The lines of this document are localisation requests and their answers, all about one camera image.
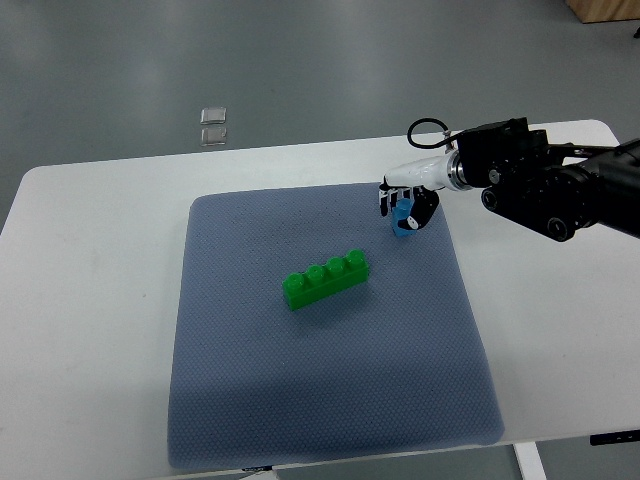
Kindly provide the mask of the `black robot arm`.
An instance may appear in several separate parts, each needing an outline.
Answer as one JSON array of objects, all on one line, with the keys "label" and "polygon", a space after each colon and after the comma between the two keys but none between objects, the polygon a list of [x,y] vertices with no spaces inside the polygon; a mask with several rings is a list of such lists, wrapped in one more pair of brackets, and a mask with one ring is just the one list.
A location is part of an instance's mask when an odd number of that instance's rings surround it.
[{"label": "black robot arm", "polygon": [[488,211],[557,242],[595,224],[639,235],[638,140],[552,144],[524,117],[442,133],[454,181],[479,189]]}]

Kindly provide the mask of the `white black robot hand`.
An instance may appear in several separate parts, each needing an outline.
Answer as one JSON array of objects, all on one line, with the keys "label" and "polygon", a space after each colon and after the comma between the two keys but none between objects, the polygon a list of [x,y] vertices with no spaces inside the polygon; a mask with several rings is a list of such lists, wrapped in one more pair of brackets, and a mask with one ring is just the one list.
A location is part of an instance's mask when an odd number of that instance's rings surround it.
[{"label": "white black robot hand", "polygon": [[450,156],[420,159],[388,170],[378,187],[378,203],[382,217],[391,215],[397,201],[413,201],[410,216],[401,222],[403,228],[416,232],[431,220],[440,200],[438,191],[450,185],[447,165]]}]

